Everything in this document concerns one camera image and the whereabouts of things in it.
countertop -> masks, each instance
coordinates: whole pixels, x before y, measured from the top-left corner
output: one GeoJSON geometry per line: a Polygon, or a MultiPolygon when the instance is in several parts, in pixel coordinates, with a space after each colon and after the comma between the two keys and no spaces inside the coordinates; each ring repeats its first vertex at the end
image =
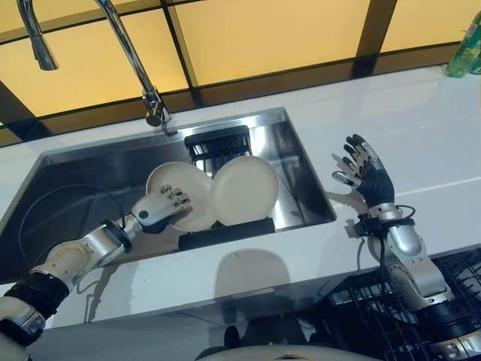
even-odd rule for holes
{"type": "MultiPolygon", "coordinates": [[[[48,326],[83,323],[92,295],[101,300],[89,311],[89,320],[96,321],[206,305],[376,266],[368,247],[359,247],[361,241],[345,229],[347,220],[356,219],[354,207],[362,204],[331,179],[344,138],[354,132],[381,156],[396,202],[417,208],[416,229],[430,254],[479,244],[479,77],[451,79],[441,67],[402,71],[178,113],[170,127],[278,107],[287,110],[328,194],[334,222],[95,270],[48,326]],[[283,277],[276,272],[280,268],[283,277]]],[[[44,151],[153,132],[158,130],[135,120],[0,149],[0,214],[8,216],[9,204],[44,151]]],[[[1,285],[0,294],[10,287],[1,285]]]]}

faucet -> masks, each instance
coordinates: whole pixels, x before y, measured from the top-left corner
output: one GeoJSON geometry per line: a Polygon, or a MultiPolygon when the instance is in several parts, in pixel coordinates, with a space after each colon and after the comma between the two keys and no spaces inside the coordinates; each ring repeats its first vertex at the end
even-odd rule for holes
{"type": "MultiPolygon", "coordinates": [[[[139,59],[134,45],[127,34],[119,14],[116,12],[115,7],[110,0],[95,0],[98,6],[104,11],[113,32],[117,36],[123,51],[125,52],[130,65],[133,67],[138,80],[141,82],[143,88],[142,100],[144,100],[145,107],[147,108],[146,121],[151,126],[160,126],[167,133],[166,123],[171,119],[170,114],[167,112],[159,92],[150,82],[144,66],[139,59]]],[[[56,63],[47,42],[44,39],[40,26],[38,25],[37,17],[33,11],[32,0],[17,0],[20,16],[22,17],[23,24],[26,27],[26,31],[29,34],[30,41],[32,42],[33,53],[35,59],[40,65],[42,70],[56,70],[59,66],[56,63]]]]}

sink basin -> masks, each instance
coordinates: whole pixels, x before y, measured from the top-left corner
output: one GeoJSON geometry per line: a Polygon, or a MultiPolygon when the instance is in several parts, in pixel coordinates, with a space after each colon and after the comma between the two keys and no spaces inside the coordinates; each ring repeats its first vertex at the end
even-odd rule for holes
{"type": "MultiPolygon", "coordinates": [[[[283,109],[213,120],[178,129],[177,134],[171,136],[149,135],[56,150],[39,157],[15,197],[16,203],[11,205],[10,217],[5,219],[5,216],[0,223],[0,284],[22,277],[35,260],[41,262],[48,250],[60,241],[81,238],[104,219],[120,218],[115,203],[105,194],[80,188],[56,193],[38,203],[25,223],[22,243],[30,259],[27,262],[17,242],[19,225],[29,206],[43,194],[71,184],[91,184],[111,192],[128,211],[145,193],[147,177],[156,166],[191,160],[185,137],[239,126],[249,128],[252,155],[269,161],[279,175],[279,197],[270,214],[275,232],[335,219],[283,109]]],[[[216,239],[215,228],[210,232],[216,239]]],[[[159,235],[139,235],[134,250],[115,262],[177,252],[179,237],[184,234],[168,227],[159,235]]],[[[222,243],[225,239],[219,236],[216,241],[222,243]]]]}

black cable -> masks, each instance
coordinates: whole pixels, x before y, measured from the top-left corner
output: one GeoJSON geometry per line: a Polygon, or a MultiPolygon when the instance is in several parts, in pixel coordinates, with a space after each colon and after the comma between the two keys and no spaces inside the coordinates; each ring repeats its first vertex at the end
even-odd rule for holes
{"type": "Polygon", "coordinates": [[[116,204],[116,206],[119,208],[119,212],[120,212],[120,215],[121,215],[121,219],[122,219],[122,228],[124,229],[126,227],[126,214],[124,213],[123,211],[123,208],[122,208],[122,205],[120,204],[119,200],[117,198],[115,198],[113,196],[112,193],[110,193],[108,190],[104,190],[103,188],[100,188],[100,187],[97,187],[97,186],[92,186],[92,185],[89,185],[89,184],[72,184],[70,186],[65,186],[65,187],[60,187],[60,188],[57,188],[55,190],[51,190],[49,191],[48,193],[45,193],[44,195],[42,195],[42,197],[40,197],[39,199],[37,199],[35,202],[33,202],[30,207],[27,209],[27,211],[25,212],[25,214],[23,215],[23,218],[22,220],[20,221],[20,226],[19,226],[19,229],[18,229],[18,235],[17,235],[17,243],[18,243],[18,248],[20,249],[20,252],[22,254],[22,257],[23,259],[30,265],[30,259],[27,257],[26,253],[25,253],[25,250],[23,249],[23,243],[22,243],[22,233],[23,233],[23,227],[25,226],[25,222],[27,220],[27,217],[29,216],[30,212],[32,212],[32,209],[38,204],[40,203],[41,201],[43,201],[44,199],[46,199],[47,197],[50,197],[52,194],[55,194],[57,192],[60,192],[62,190],[68,190],[68,189],[71,189],[71,188],[90,188],[90,189],[93,189],[93,190],[98,190],[99,192],[103,192],[105,194],[107,194],[116,204]]]}
{"type": "Polygon", "coordinates": [[[384,299],[386,295],[386,276],[384,275],[384,266],[385,266],[385,258],[386,258],[386,246],[384,245],[384,239],[379,238],[381,242],[381,254],[379,258],[379,263],[380,263],[380,281],[381,281],[381,297],[384,299]]]}
{"type": "Polygon", "coordinates": [[[403,219],[411,218],[416,213],[416,209],[410,205],[396,205],[396,208],[408,208],[411,210],[411,213],[409,213],[406,217],[403,217],[403,219]]]}

dish rack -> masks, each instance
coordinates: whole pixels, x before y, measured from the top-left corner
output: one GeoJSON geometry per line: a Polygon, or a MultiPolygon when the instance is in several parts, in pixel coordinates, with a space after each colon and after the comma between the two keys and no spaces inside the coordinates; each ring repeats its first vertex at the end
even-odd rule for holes
{"type": "Polygon", "coordinates": [[[185,138],[184,144],[189,151],[190,163],[211,178],[214,178],[227,162],[238,156],[253,154],[247,126],[190,135],[185,138]]]}
{"type": "MultiPolygon", "coordinates": [[[[481,327],[481,248],[433,260],[457,300],[481,327]]],[[[343,350],[386,361],[432,361],[417,319],[392,292],[381,296],[378,271],[348,277],[314,308],[316,337],[343,350]]]]}
{"type": "MultiPolygon", "coordinates": [[[[227,162],[239,156],[253,154],[247,126],[234,126],[190,135],[184,139],[184,144],[189,151],[189,162],[211,178],[214,178],[227,162]]],[[[274,232],[274,222],[269,217],[234,226],[224,226],[216,222],[212,229],[207,231],[181,235],[178,247],[179,250],[191,250],[274,232]]]]}

